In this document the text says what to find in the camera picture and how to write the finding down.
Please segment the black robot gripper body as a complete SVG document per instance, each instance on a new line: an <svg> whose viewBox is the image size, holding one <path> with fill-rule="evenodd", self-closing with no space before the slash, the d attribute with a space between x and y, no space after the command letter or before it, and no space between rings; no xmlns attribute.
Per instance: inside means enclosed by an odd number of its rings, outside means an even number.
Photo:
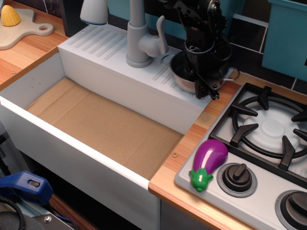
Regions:
<svg viewBox="0 0 307 230"><path fill-rule="evenodd" d="M225 40L187 38L185 41L185 79L217 84L225 76Z"/></svg>

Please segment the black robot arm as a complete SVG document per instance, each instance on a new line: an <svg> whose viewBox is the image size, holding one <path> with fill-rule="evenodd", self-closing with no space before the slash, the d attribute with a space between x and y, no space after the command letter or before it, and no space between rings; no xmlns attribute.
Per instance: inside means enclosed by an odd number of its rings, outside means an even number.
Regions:
<svg viewBox="0 0 307 230"><path fill-rule="evenodd" d="M167 9L178 12L186 32L183 51L176 54L170 67L178 87L201 99L219 98L222 80L228 72L231 45L223 30L227 18L218 0L166 0Z"/></svg>

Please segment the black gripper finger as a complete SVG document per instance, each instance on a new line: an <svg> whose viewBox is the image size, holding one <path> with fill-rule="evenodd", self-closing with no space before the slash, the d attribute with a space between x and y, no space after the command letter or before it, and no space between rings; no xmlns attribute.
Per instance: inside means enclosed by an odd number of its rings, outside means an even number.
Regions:
<svg viewBox="0 0 307 230"><path fill-rule="evenodd" d="M209 95L213 100L219 99L219 81L213 79L201 79L198 77L195 81L195 96L197 99L201 99Z"/></svg>

